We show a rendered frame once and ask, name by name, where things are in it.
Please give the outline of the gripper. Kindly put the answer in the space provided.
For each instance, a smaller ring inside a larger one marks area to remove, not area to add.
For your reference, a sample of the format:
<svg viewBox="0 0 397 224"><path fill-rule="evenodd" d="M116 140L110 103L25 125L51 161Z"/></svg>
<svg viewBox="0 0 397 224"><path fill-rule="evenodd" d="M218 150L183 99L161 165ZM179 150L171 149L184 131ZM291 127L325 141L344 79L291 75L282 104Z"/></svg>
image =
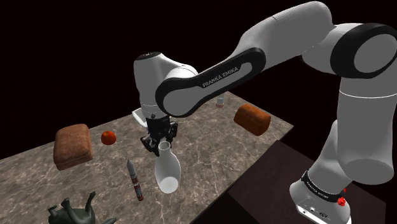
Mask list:
<svg viewBox="0 0 397 224"><path fill-rule="evenodd" d="M178 133L178 124L176 122L171 122L169 116L159 119L147 118L146 122L149 135L141 137L140 140L149 152L152 152L159 157L159 140L157 139L162 139L168 136L167 141L172 144L173 139Z"/></svg>

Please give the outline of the dark animal figure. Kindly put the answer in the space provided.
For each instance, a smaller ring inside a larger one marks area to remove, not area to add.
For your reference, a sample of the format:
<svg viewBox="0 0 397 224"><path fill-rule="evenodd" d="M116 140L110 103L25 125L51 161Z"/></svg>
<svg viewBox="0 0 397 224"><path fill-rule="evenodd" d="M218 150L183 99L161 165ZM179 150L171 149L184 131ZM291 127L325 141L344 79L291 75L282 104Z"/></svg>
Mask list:
<svg viewBox="0 0 397 224"><path fill-rule="evenodd" d="M83 209L75 209L71 207L69 197L66 197L62 202L62 208L55 210L57 205L48 208L50 213L48 217L49 224L96 224L96 217L94 209L91 205L92 199L96 192L90 193L85 207Z"/></svg>

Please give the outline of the white vase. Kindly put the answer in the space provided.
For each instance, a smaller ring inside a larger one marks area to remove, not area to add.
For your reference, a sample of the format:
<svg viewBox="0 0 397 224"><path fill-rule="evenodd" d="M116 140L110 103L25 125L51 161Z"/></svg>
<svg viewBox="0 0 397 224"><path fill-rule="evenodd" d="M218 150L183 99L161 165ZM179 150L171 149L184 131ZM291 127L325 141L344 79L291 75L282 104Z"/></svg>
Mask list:
<svg viewBox="0 0 397 224"><path fill-rule="evenodd" d="M155 160L155 178L163 193L173 193L179 187L181 165L171 149L171 143L162 141L158 145L159 156Z"/></svg>

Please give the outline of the grey and red pen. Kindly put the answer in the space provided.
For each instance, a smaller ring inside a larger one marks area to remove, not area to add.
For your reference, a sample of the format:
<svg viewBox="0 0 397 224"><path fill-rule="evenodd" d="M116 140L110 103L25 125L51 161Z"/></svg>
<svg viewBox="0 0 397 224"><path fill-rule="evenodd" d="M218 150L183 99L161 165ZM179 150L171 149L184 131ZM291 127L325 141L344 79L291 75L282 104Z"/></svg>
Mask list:
<svg viewBox="0 0 397 224"><path fill-rule="evenodd" d="M127 169L128 169L132 184L134 186L134 190L137 195L137 199L138 199L138 201L142 201L144 199L144 197L143 197L143 193L141 190L141 186L139 184L139 180L137 178L137 173L136 173L134 164L129 159L127 160Z"/></svg>

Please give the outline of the red tomato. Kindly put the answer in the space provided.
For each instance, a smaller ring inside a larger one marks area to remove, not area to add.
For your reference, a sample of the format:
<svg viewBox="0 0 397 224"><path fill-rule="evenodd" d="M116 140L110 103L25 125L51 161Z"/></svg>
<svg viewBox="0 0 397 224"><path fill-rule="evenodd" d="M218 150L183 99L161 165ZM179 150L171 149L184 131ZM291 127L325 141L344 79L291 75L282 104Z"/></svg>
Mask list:
<svg viewBox="0 0 397 224"><path fill-rule="evenodd" d="M104 131L101 135L101 142L105 145L112 145L116 142L116 135L111 131Z"/></svg>

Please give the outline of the brown bread loaf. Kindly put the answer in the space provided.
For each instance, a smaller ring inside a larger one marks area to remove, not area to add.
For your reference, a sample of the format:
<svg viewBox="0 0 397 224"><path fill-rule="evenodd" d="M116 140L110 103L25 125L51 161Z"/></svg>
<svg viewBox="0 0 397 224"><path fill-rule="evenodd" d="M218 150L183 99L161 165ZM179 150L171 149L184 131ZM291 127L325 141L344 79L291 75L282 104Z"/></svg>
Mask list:
<svg viewBox="0 0 397 224"><path fill-rule="evenodd" d="M233 120L253 135L260 136L268 130L271 116L250 104L243 104L238 108Z"/></svg>
<svg viewBox="0 0 397 224"><path fill-rule="evenodd" d="M85 124L71 125L57 131L53 147L53 161L59 171L92 159L90 131Z"/></svg>

